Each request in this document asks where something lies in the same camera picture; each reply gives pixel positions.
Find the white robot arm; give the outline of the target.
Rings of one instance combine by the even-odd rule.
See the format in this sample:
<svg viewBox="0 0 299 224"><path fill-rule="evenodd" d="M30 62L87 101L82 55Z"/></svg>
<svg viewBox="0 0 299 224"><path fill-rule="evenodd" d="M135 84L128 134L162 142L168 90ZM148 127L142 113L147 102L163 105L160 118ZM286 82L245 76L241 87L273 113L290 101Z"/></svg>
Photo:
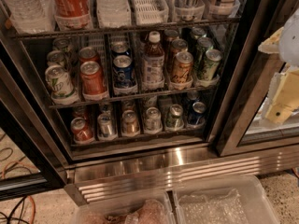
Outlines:
<svg viewBox="0 0 299 224"><path fill-rule="evenodd" d="M263 120L281 125L299 108L299 9L260 44L258 51L277 54L289 66L273 75L262 109Z"/></svg>

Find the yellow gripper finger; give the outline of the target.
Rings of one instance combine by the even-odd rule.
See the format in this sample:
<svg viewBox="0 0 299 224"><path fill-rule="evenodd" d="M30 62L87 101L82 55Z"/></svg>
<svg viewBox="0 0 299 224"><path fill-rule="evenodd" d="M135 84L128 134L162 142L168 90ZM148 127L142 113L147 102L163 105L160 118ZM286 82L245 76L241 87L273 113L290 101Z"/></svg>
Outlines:
<svg viewBox="0 0 299 224"><path fill-rule="evenodd" d="M282 31L283 31L282 27L277 29L272 35L270 35L267 39L265 39L264 42L262 42L259 45L258 51L266 54L278 53L278 43Z"/></svg>
<svg viewBox="0 0 299 224"><path fill-rule="evenodd" d="M262 125L282 125L299 107L299 68L275 73L262 109Z"/></svg>

